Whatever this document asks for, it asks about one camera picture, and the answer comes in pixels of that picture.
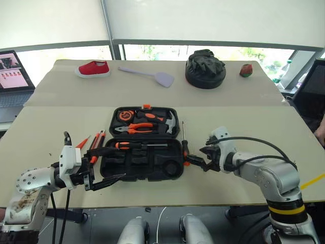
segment white table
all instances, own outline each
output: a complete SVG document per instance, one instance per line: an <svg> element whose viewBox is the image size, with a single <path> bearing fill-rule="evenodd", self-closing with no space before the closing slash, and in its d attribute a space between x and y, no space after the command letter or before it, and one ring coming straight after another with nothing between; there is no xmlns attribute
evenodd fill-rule
<svg viewBox="0 0 325 244"><path fill-rule="evenodd" d="M83 79L74 69L86 60L58 60L37 86L25 106L287 106L274 83L260 65L253 61L225 61L226 77L215 89L190 85L185 79L183 61L108 61L111 76ZM242 65L252 63L253 74L239 75ZM167 72L175 77L165 88L152 77L117 70L127 67L138 71Z"/></svg>
<svg viewBox="0 0 325 244"><path fill-rule="evenodd" d="M232 136L251 136L270 141L295 161L305 183L325 172L325 151L292 107L174 107L180 121L186 122L186 135L192 154L209 133L226 126ZM100 129L108 129L113 107L25 107L0 141L2 173L0 206L6 206L15 190L15 179L30 167L48 167L58 161L67 130L73 145ZM82 153L89 147L85 145ZM258 154L276 154L265 145L237 141L237 149ZM94 166L96 178L100 160ZM303 191L305 201L324 201L324 181ZM54 194L58 207L64 207L66 189ZM177 180L118 182L93 192L78 186L72 191L70 207L99 208L157 205L243 205L265 204L259 188L233 174L203 172L197 166L184 169Z"/></svg>

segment window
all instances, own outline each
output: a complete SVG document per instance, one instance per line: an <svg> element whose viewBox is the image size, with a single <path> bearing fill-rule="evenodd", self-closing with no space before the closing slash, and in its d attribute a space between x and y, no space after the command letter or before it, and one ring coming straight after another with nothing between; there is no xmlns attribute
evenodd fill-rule
<svg viewBox="0 0 325 244"><path fill-rule="evenodd" d="M68 47L17 52L34 86L52 69L58 59L112 60L109 46Z"/></svg>
<svg viewBox="0 0 325 244"><path fill-rule="evenodd" d="M255 60L272 80L294 50L253 47L125 45L127 60L187 60L196 50L210 49L220 60Z"/></svg>

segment red shoe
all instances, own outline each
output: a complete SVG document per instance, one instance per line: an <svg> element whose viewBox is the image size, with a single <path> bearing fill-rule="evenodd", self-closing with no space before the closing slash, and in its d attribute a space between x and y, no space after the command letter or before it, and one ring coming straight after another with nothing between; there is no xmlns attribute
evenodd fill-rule
<svg viewBox="0 0 325 244"><path fill-rule="evenodd" d="M92 61L79 66L76 68L75 73L81 78L106 77L111 74L106 61Z"/></svg>

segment black toolbox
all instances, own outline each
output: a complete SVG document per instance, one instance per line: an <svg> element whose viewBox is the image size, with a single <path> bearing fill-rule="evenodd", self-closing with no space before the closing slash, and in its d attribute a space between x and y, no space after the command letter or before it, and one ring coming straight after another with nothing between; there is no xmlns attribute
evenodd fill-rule
<svg viewBox="0 0 325 244"><path fill-rule="evenodd" d="M139 124L142 126L130 130ZM182 145L175 139L179 131L177 113L172 108L150 105L117 108L109 128L114 138L105 146L116 147L119 143L121 149L102 157L101 175L110 177L125 173L123 181L177 179L184 169ZM136 148L127 149L130 144L122 142L130 142Z"/></svg>

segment black cable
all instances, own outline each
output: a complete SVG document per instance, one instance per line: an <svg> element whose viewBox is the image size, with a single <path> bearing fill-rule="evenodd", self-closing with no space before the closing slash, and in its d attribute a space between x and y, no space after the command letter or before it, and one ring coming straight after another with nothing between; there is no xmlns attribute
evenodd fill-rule
<svg viewBox="0 0 325 244"><path fill-rule="evenodd" d="M257 142L260 142L260 143L263 143L263 144L266 144L272 148L274 148L275 150L277 150L284 158L288 159L288 156L280 149L278 148L276 145L268 142L268 141L265 141L265 140L261 140L261 139L258 139L258 138L253 138L253 137L246 137L246 136L234 136L234 137L226 137L226 138L220 138L220 139L211 139L211 140L208 140L206 142L206 145L211 145L211 144L217 144L219 142L222 142L222 141L229 141L229 140L249 140L249 141L257 141Z"/></svg>
<svg viewBox="0 0 325 244"><path fill-rule="evenodd" d="M241 244L241 240L243 239L243 237L245 236L245 234L251 229L253 228L255 225L257 225L258 223L260 223L262 220L266 219L268 216L270 215L270 213L267 213L266 215L263 215L261 218L259 218L258 220L256 220L253 224L251 224L244 232L243 234L240 236L238 244Z"/></svg>
<svg viewBox="0 0 325 244"><path fill-rule="evenodd" d="M63 235L64 235L64 229L66 228L66 221L67 221L67 213L68 213L68 207L69 207L69 200L70 200L70 190L68 190L68 194L67 194L66 209L65 209L65 212L64 212L64 219L63 219L63 223L62 223L59 244L62 244Z"/></svg>
<svg viewBox="0 0 325 244"><path fill-rule="evenodd" d="M244 164L250 162L250 161L253 161L253 160L256 160L256 159L281 159L289 164L291 164L296 170L297 169L297 166L295 163L293 163L292 161L290 161L289 159L286 159L286 158L283 158L283 157L280 157L280 156L275 156L275 155L262 155L262 156L257 156L257 157L253 157L253 158L250 158L250 159L247 159L247 160L244 160L242 161L241 163L239 163L237 166L235 166L233 168L233 170L238 170L240 167L242 167Z"/></svg>
<svg viewBox="0 0 325 244"><path fill-rule="evenodd" d="M56 206L55 206L55 202L54 202L53 193L51 193L51 201L52 201L53 213L54 213L54 224L53 224L53 233L52 233L52 244L55 244L56 221L57 221L57 217L56 217Z"/></svg>
<svg viewBox="0 0 325 244"><path fill-rule="evenodd" d="M263 225L262 227L258 228L258 230L255 231L255 232L252 234L252 236L248 239L247 244L249 244L249 243L253 240L253 238L254 238L254 237L255 237L255 236L256 236L260 231L262 231L263 229L265 229L266 227L268 227L270 224L271 224L271 222L268 222L268 223L266 223L265 225Z"/></svg>

